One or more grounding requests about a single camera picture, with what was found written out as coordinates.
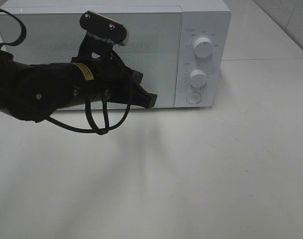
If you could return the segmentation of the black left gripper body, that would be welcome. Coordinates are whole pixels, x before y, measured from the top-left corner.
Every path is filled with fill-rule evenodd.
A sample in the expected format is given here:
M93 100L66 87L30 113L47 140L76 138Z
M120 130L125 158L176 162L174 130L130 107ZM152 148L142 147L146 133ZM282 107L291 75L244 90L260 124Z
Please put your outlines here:
M77 56L71 64L80 73L72 80L77 90L141 90L143 73L126 66L114 51L127 44L126 27L104 15L85 12L79 20L86 31Z

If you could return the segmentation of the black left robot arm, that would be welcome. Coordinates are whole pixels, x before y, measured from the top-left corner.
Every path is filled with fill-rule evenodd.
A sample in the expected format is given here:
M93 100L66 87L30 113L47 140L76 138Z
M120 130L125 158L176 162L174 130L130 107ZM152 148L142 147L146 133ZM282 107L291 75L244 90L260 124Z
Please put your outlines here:
M14 60L4 46L18 46L27 36L21 20L20 35L14 41L0 43L0 111L12 117L40 122L50 120L58 109L84 105L86 115L91 104L100 101L143 108L154 106L156 95L142 86L143 74L126 66L114 51L128 31L121 24L98 13L87 11L80 17L86 31L78 54L70 62L24 64Z

